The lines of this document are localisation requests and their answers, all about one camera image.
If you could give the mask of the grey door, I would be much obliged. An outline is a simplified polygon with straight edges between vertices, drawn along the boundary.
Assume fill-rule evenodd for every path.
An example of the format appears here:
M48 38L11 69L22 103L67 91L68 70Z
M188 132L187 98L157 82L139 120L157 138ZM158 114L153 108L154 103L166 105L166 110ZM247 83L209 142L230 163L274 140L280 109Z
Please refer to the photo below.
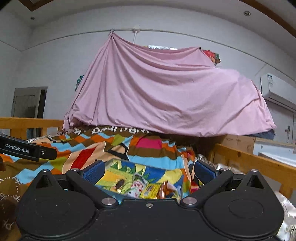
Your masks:
M11 117L43 118L48 87L16 88Z

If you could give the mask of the pink draped sheet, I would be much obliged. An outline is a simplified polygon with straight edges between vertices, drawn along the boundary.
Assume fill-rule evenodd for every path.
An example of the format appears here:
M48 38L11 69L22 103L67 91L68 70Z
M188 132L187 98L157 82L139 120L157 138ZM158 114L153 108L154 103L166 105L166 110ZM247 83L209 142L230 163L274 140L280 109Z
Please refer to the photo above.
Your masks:
M110 34L80 82L63 127L119 126L213 137L276 128L252 80L195 47L150 49Z

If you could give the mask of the orange red snack packet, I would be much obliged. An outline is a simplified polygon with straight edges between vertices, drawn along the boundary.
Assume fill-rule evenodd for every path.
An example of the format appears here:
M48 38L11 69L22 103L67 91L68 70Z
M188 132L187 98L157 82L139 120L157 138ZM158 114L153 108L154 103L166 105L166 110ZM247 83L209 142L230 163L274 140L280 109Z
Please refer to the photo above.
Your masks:
M159 188L158 198L165 199L170 195L173 195L175 192L177 192L176 187L173 184L171 184L169 181L165 181L161 184Z

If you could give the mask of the yellow snack packet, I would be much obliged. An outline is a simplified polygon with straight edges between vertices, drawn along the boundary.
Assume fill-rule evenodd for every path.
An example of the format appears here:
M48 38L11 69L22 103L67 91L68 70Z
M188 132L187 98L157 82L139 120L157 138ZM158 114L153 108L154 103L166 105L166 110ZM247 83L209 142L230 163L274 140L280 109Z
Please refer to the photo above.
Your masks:
M160 183L150 183L140 194L140 198L142 199L157 199L159 195L159 190L161 188Z

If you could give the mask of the floral quilt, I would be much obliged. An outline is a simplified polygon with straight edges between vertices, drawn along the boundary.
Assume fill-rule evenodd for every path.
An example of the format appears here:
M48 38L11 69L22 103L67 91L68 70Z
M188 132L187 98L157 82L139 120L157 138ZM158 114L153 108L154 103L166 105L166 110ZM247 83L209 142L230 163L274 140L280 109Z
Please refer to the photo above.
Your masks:
M244 172L239 171L237 168L227 166L221 163L214 164L209 162L205 156L202 154L197 154L197 160L203 161L209 166L213 167L216 170L221 168L227 168L231 170L234 174L245 174ZM294 205L279 191L274 192L279 202L281 203L284 209L284 221L277 233L277 237L280 240L295 240L295 207Z

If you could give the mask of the colourful cartoon blanket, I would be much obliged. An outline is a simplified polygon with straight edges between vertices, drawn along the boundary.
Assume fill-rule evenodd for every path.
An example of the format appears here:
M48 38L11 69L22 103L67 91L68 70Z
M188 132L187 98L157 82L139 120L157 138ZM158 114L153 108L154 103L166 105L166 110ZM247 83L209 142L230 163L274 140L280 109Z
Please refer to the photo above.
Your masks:
M197 155L193 137L138 128L96 126L34 138L31 142L55 149L57 157L35 162L1 154L1 240L20 238L15 222L16 206L43 169L65 174L72 168L84 169L95 161L110 162L111 169L97 186L113 194L128 190L134 173L150 183L173 184L184 196L203 186L195 177Z

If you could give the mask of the white green snack packet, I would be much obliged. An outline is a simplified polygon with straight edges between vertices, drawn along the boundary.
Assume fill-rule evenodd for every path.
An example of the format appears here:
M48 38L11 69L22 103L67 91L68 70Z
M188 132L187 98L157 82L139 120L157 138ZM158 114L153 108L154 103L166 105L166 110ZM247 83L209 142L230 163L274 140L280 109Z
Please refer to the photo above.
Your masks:
M131 198L140 198L140 194L147 186L148 181L138 173L134 173L132 177L132 185L125 192L125 195Z

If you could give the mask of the wooden bed rail left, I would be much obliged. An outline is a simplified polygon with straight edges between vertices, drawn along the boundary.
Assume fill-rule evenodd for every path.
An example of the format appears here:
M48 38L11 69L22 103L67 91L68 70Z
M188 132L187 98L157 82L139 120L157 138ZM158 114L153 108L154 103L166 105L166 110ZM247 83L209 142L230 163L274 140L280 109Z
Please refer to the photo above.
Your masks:
M63 122L63 120L47 120L43 118L1 117L0 128L9 129L11 137L26 140L27 129L29 128L39 128L41 130L41 136L45 136L48 132L48 128L57 128L57 130L61 130Z

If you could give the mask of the white air conditioner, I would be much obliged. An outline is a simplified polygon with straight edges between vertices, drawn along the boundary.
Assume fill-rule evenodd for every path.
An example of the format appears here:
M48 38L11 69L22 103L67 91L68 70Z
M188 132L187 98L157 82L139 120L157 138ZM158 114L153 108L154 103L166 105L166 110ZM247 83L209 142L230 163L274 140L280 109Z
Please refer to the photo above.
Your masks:
M295 85L291 85L277 76L267 73L260 78L262 96L273 102L295 105Z

